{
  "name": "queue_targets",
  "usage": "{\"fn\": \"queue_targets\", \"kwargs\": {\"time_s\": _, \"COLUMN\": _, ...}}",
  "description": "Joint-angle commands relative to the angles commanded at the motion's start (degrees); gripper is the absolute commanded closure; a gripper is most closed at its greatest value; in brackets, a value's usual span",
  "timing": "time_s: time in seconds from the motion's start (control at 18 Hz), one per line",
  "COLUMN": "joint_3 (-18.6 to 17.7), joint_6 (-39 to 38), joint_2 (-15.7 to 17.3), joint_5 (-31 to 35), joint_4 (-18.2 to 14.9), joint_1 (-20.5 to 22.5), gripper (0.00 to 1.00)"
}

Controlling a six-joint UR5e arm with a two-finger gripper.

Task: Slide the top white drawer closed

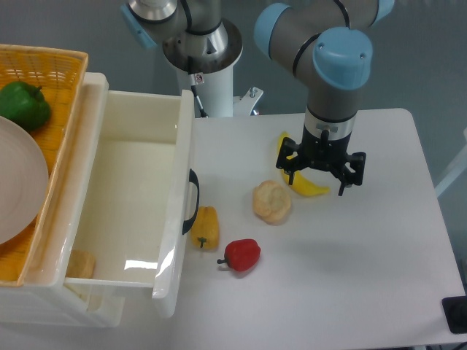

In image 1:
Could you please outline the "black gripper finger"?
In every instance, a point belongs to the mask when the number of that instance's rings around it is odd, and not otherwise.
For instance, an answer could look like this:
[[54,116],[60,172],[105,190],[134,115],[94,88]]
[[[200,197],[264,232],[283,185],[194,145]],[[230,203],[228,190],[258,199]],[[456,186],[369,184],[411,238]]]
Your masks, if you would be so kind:
[[278,142],[276,168],[287,177],[287,183],[293,185],[295,173],[303,169],[300,145],[290,137],[282,137]]
[[340,181],[338,196],[343,196],[348,187],[362,185],[365,165],[365,152],[346,153],[335,165],[333,174]]

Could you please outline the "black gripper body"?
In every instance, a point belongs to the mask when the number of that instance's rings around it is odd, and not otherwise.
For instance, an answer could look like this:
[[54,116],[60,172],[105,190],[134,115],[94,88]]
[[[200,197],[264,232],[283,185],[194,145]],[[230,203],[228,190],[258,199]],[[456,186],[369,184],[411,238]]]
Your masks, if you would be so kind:
[[303,129],[300,143],[295,143],[292,158],[293,170],[313,168],[322,171],[340,171],[348,163],[353,164],[355,156],[347,152],[352,132],[341,139],[332,139],[333,133],[327,130],[318,131],[318,136]]

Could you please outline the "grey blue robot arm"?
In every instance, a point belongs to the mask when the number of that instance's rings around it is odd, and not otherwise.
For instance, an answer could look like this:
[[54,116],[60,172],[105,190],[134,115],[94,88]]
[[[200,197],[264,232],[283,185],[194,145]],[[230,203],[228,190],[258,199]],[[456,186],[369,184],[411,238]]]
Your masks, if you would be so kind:
[[[276,166],[293,182],[313,168],[331,173],[342,189],[363,181],[366,154],[347,147],[373,47],[364,34],[387,16],[392,1],[313,1],[303,9],[267,6],[255,22],[258,49],[308,88],[302,139],[281,142]],[[162,46],[180,89],[195,98],[197,117],[232,116],[232,69],[243,50],[239,29],[219,1],[127,1],[120,8],[143,47]]]

